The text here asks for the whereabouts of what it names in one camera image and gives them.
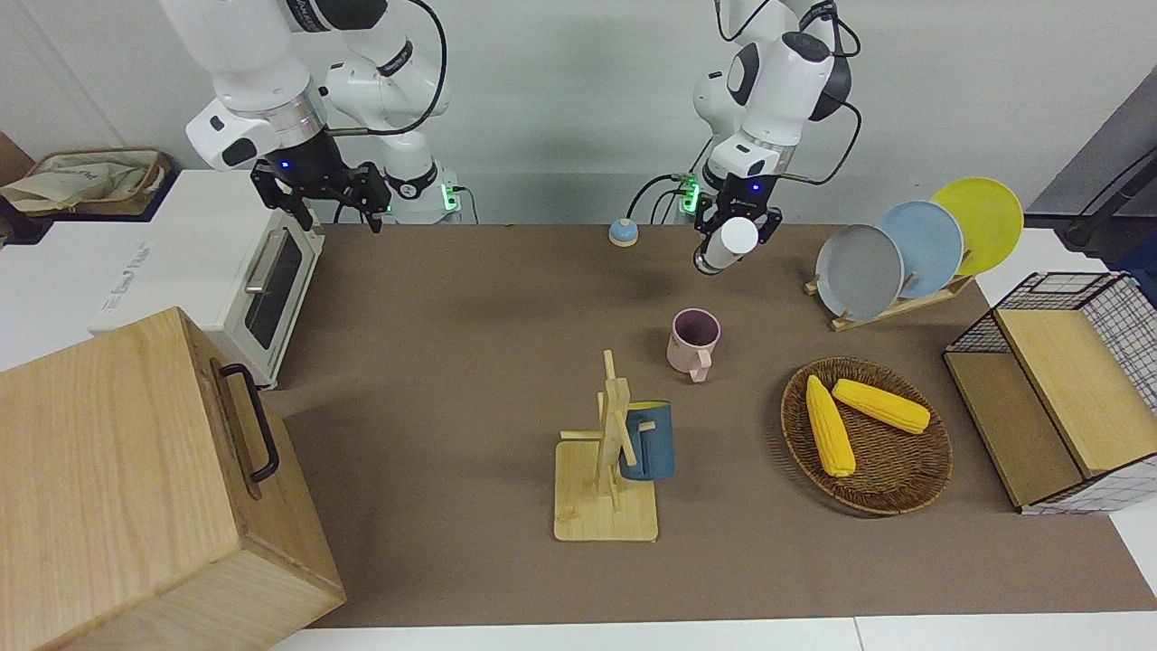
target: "corn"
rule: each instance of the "corn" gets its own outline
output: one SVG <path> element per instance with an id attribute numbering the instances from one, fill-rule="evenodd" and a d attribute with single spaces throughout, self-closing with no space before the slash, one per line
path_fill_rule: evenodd
<path id="1" fill-rule="evenodd" d="M 808 420 L 811 422 L 811 436 L 816 438 L 816 450 L 819 451 L 819 463 L 828 475 L 847 478 L 856 472 L 856 458 L 835 401 L 815 376 L 808 377 L 806 397 Z"/>
<path id="2" fill-rule="evenodd" d="M 855 380 L 839 380 L 832 390 L 832 395 L 852 409 L 909 435 L 919 435 L 927 430 L 933 419 L 922 405 Z"/>

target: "green led light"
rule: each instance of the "green led light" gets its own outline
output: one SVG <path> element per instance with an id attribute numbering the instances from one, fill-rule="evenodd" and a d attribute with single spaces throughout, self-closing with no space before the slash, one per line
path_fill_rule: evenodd
<path id="1" fill-rule="evenodd" d="M 699 208 L 699 183 L 694 178 L 690 178 L 686 182 L 686 187 L 683 190 L 683 212 L 687 214 L 695 214 L 695 209 Z"/>
<path id="2" fill-rule="evenodd" d="M 454 212 L 458 209 L 458 195 L 451 186 L 445 184 L 442 185 L 442 202 L 445 205 L 447 210 Z"/>

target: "oven handle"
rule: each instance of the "oven handle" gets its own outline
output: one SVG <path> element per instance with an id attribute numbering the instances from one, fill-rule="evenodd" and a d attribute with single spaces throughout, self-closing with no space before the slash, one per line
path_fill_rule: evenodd
<path id="1" fill-rule="evenodd" d="M 246 294 L 264 294 L 270 289 L 273 271 L 277 268 L 278 259 L 281 257 L 281 251 L 286 247 L 288 239 L 289 229 L 287 228 L 271 230 L 265 237 L 261 253 L 257 257 L 257 264 L 253 265 L 253 271 L 245 280 Z"/>
<path id="2" fill-rule="evenodd" d="M 244 364 L 227 364 L 221 368 L 222 378 L 238 373 L 245 380 L 249 402 L 253 404 L 253 414 L 257 415 L 257 427 L 261 430 L 261 441 L 265 442 L 265 452 L 268 454 L 268 461 L 265 463 L 265 466 L 261 466 L 249 476 L 257 484 L 272 478 L 273 473 L 278 472 L 281 458 L 278 456 L 278 445 L 273 442 L 273 431 L 270 430 L 270 422 L 265 419 L 265 408 L 261 407 L 261 399 L 257 395 L 257 384 L 253 382 L 253 375 L 249 372 L 249 369 Z"/>

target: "pink mug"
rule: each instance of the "pink mug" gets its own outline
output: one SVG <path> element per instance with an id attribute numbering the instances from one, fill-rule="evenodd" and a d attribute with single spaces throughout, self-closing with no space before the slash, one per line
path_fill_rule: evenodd
<path id="1" fill-rule="evenodd" d="M 712 352 L 720 341 L 720 320 L 706 309 L 688 306 L 671 319 L 671 339 L 666 343 L 666 361 L 680 373 L 690 373 L 693 383 L 707 379 Z"/>

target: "wicker tray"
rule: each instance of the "wicker tray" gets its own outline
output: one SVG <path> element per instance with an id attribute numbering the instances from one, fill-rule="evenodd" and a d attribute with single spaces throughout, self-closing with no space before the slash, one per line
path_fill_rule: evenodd
<path id="1" fill-rule="evenodd" d="M 924 434 L 909 435 L 837 401 L 856 456 L 856 472 L 848 478 L 830 478 L 819 464 L 808 420 L 808 376 L 816 376 L 828 390 L 838 379 L 847 378 L 892 392 L 927 407 L 931 423 Z M 878 364 L 850 357 L 812 362 L 788 383 L 780 416 L 783 438 L 804 474 L 820 490 L 853 509 L 876 516 L 908 513 L 939 497 L 952 478 L 952 446 L 939 415 L 907 380 Z"/>

